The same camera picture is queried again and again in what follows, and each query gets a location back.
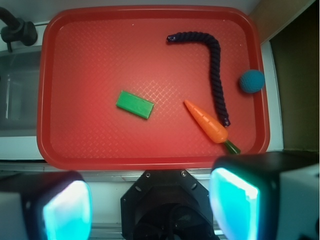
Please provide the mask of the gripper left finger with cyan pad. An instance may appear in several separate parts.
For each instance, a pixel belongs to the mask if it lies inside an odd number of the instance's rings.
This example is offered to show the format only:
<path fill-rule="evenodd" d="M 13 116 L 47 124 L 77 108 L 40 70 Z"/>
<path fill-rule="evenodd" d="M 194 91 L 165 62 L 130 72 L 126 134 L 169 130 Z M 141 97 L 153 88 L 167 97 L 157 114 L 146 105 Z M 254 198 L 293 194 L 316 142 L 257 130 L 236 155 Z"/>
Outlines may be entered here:
<path fill-rule="evenodd" d="M 92 215 L 90 187 L 76 171 L 0 178 L 2 240 L 87 240 Z"/>

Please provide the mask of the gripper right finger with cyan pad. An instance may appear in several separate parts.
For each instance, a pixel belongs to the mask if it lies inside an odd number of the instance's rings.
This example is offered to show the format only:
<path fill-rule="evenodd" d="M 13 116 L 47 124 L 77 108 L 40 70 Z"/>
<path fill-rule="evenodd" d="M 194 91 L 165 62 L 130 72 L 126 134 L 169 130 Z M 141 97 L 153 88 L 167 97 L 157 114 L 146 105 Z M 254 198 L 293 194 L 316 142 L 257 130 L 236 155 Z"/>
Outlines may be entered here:
<path fill-rule="evenodd" d="M 229 240 L 320 237 L 320 159 L 315 152 L 220 157 L 208 190 L 213 215 Z"/>

